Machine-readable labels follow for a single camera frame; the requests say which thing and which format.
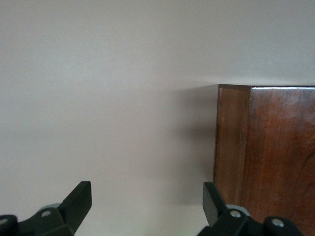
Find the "black plastic bracket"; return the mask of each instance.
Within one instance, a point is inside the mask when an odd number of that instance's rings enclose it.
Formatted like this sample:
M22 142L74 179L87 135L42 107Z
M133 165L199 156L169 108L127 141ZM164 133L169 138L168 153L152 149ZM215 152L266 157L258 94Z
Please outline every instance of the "black plastic bracket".
M285 218L271 216L259 223L239 209L228 209L210 182L203 185L203 209L209 226L198 236L303 236L295 224Z
M19 223L15 215L0 216L0 236L74 236L91 205L91 183L80 182L57 208Z

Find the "white wall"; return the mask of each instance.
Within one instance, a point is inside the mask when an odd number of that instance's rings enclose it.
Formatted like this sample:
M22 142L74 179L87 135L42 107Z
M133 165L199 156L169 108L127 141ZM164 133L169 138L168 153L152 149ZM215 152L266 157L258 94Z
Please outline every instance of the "white wall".
M0 0L0 214L81 180L77 235L206 225L218 83L309 85L315 1Z

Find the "wood grain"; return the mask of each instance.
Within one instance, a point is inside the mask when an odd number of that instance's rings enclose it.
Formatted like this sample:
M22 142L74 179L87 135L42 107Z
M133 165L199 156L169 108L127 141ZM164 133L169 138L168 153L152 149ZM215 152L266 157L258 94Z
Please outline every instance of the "wood grain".
M258 221L315 236L315 87L219 85L214 182Z

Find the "wooden cabinet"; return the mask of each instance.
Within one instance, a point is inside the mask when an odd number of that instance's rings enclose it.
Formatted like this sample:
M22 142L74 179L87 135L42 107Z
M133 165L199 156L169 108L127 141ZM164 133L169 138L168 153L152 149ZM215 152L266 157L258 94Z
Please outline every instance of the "wooden cabinet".
M315 87L219 85L214 183L260 222L315 236Z

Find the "metal screw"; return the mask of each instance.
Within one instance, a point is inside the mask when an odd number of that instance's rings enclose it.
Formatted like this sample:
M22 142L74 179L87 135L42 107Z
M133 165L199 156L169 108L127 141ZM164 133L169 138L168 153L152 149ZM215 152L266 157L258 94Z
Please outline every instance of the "metal screw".
M275 225L275 226L279 226L279 227L283 227L284 226L284 223L279 220L279 219L272 219L271 222Z
M8 221L9 221L8 219L2 219L2 220L0 220L0 225L4 225Z
M236 211L236 210L231 211L230 214L234 218L240 218L241 217L241 214L238 211Z
M45 216L48 216L50 215L50 211L47 210L47 211L44 211L42 214L41 214L41 217L45 217Z

